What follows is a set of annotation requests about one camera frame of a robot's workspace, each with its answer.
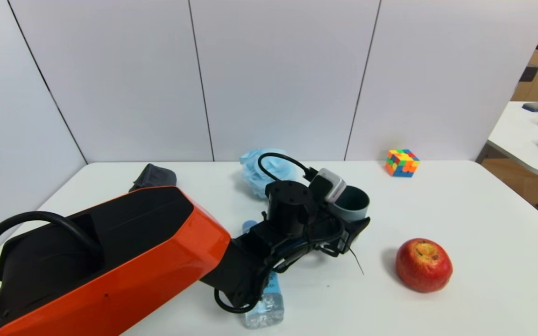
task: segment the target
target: black cable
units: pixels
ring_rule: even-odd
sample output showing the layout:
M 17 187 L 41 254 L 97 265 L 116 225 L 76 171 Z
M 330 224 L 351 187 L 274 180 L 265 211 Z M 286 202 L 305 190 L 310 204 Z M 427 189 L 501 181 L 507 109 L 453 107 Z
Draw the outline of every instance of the black cable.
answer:
M 250 310 L 253 310 L 256 306 L 256 304 L 248 304 L 248 306 L 242 307 L 242 308 L 235 308 L 228 306 L 227 304 L 224 304 L 224 302 L 219 297 L 219 290 L 216 288 L 213 292 L 213 296 L 215 296 L 215 302 L 217 302 L 217 305 L 220 306 L 224 311 L 227 311 L 229 313 L 233 314 L 244 314 L 248 313 Z
M 0 223 L 0 236 L 10 228 L 29 221 L 45 221 L 52 224 L 61 225 L 70 234 L 72 234 L 72 236 L 74 236 L 74 238 L 76 238 L 82 245 L 84 245 L 90 251 L 91 254 L 101 254 L 101 247 L 89 236 L 87 236 L 87 234 L 85 234 L 83 230 L 77 227 L 76 224 L 73 223 L 73 221 L 70 221 L 66 217 L 63 217 L 53 212 L 31 211 L 9 217 L 8 219 Z
M 270 178 L 274 179 L 275 181 L 279 181 L 280 179 L 278 179 L 275 175 L 271 174 L 268 170 L 266 170 L 265 167 L 263 167 L 263 164 L 261 163 L 261 160 L 265 159 L 265 157 L 278 157 L 280 159 L 290 161 L 293 164 L 299 166 L 304 171 L 305 175 L 312 174 L 312 171 L 309 168 L 306 168 L 305 165 L 303 165 L 302 163 L 296 161 L 295 159 L 292 159 L 291 157 L 289 157 L 287 155 L 283 155 L 283 154 L 280 154 L 280 153 L 264 153 L 263 155 L 261 155 L 259 157 L 259 160 L 257 161 L 257 163 L 258 163 L 259 168 L 261 169 L 261 171 L 263 173 L 265 173 L 267 176 L 269 176 Z

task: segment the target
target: gray object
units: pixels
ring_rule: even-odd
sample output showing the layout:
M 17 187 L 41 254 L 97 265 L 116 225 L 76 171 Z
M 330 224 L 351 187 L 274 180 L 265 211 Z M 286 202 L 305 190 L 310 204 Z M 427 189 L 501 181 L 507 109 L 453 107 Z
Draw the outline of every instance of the gray object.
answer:
M 524 103 L 523 109 L 531 112 L 538 112 L 538 102 Z
M 134 185 L 130 188 L 130 191 L 141 188 L 166 187 L 168 185 L 176 185 L 176 183 L 177 177 L 173 171 L 149 163 L 141 172 L 141 175 L 134 181 Z
M 538 65 L 529 64 L 523 71 L 523 75 L 520 77 L 519 82 L 532 82 L 537 75 Z
M 335 213 L 344 221 L 360 221 L 367 216 L 369 196 L 361 189 L 348 185 L 338 200 L 329 204 L 328 207 L 332 213 Z

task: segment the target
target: table surface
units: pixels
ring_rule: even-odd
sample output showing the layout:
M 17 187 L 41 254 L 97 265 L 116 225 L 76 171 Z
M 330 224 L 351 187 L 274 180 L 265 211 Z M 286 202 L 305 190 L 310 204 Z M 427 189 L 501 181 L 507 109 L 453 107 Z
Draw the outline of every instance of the table surface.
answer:
M 508 103 L 487 143 L 538 175 L 538 112 L 524 103 Z
M 371 224 L 352 254 L 311 253 L 279 275 L 285 319 L 250 331 L 191 287 L 125 332 L 138 335 L 538 336 L 538 211 L 480 165 L 424 161 L 412 178 L 391 178 L 375 161 L 308 162 L 371 198 Z M 41 210 L 70 215 L 125 193 L 145 163 L 94 163 Z M 248 193 L 237 162 L 163 162 L 178 186 L 233 236 L 261 219 L 266 202 Z M 22 225 L 15 235 L 43 223 Z M 397 248 L 429 238 L 446 248 L 454 274 L 442 291 L 414 292 L 394 271 Z

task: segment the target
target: red apple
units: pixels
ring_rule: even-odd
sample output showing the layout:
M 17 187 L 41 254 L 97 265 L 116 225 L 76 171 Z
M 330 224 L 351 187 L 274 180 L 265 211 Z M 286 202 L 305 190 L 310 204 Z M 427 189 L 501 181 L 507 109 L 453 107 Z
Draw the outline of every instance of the red apple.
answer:
M 452 271 L 448 253 L 429 239 L 410 239 L 397 250 L 397 275 L 416 291 L 439 291 L 450 281 Z

